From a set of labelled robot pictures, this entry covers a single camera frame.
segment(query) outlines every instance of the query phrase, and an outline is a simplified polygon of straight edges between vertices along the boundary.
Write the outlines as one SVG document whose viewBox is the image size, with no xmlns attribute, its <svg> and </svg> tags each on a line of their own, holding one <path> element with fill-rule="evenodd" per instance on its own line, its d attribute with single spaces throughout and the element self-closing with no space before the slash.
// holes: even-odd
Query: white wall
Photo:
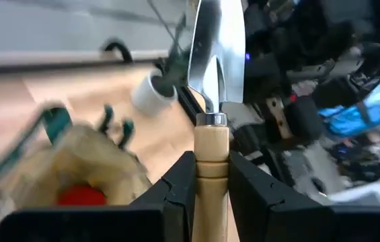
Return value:
<svg viewBox="0 0 380 242">
<path fill-rule="evenodd" d="M 44 1 L 71 11 L 42 7 L 39 1 L 0 0 L 0 52 L 98 50 L 110 37 L 121 38 L 131 50 L 167 50 L 172 43 L 159 22 L 125 20 L 123 11 L 156 19 L 146 0 Z M 177 23 L 185 10 L 185 1 L 154 2 L 168 22 Z M 87 9 L 103 9 L 110 15 L 99 17 Z M 187 43 L 190 35 L 186 34 Z"/>
</svg>

